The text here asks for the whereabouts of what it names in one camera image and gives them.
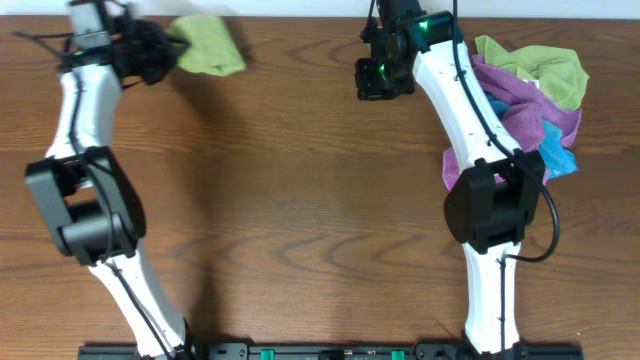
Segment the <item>light green cloth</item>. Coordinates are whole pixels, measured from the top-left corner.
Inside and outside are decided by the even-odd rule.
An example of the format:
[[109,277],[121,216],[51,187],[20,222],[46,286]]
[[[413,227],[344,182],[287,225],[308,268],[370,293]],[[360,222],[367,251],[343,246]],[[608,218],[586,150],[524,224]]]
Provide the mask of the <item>light green cloth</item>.
[[214,14],[178,17],[167,32],[189,43],[177,60],[184,71],[227,77],[247,69],[222,17]]

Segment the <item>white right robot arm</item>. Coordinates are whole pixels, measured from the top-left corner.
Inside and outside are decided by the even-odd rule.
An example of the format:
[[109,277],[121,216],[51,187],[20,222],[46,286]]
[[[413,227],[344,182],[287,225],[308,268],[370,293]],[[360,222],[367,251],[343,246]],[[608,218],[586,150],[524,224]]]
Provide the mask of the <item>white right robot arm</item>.
[[375,1],[360,38],[371,54],[355,64],[359,99],[391,100],[421,88],[451,143],[458,176],[444,216],[466,261],[471,356],[524,358],[514,315],[515,258],[537,206],[540,154],[523,151],[493,112],[450,12]]

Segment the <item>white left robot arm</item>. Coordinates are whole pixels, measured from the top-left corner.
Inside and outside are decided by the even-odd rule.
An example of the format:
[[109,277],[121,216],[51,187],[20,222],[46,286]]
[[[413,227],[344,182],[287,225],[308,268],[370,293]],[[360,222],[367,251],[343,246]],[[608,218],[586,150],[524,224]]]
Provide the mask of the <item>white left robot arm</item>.
[[196,359],[187,321],[165,296],[145,246],[140,198],[111,150],[124,79],[160,82],[187,42],[153,21],[125,15],[76,23],[58,52],[63,103],[44,159],[25,181],[58,251],[107,289],[135,338],[86,344],[80,359]]

